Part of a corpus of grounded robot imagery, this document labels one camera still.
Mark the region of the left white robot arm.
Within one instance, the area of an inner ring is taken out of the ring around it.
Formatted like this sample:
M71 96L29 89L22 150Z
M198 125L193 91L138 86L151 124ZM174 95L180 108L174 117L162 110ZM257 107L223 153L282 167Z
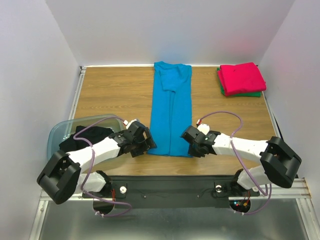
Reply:
M111 184L103 174L92 172L93 166L127 153L134 158L157 147L149 128L137 120L95 144L78 135L74 139L87 142L88 146L76 151L56 151L36 180L57 205L80 192L108 196Z

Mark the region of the blue t shirt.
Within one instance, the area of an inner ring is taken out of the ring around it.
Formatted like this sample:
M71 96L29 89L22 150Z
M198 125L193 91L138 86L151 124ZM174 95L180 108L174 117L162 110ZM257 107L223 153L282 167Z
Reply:
M181 138L192 125L192 67L185 64L154 63L150 132L158 156L189 157L189 144Z

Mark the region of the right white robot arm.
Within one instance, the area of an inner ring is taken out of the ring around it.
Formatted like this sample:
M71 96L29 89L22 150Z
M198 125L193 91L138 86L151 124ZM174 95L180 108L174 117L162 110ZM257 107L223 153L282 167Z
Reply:
M270 140L249 140L231 137L200 124L198 127L189 126L181 138L189 144L188 154L192 157L226 155L237 157L241 165L243 160L259 164L253 168L243 167L235 173L230 182L231 192L235 195L269 184L289 189L302 163L298 154L276 136Z

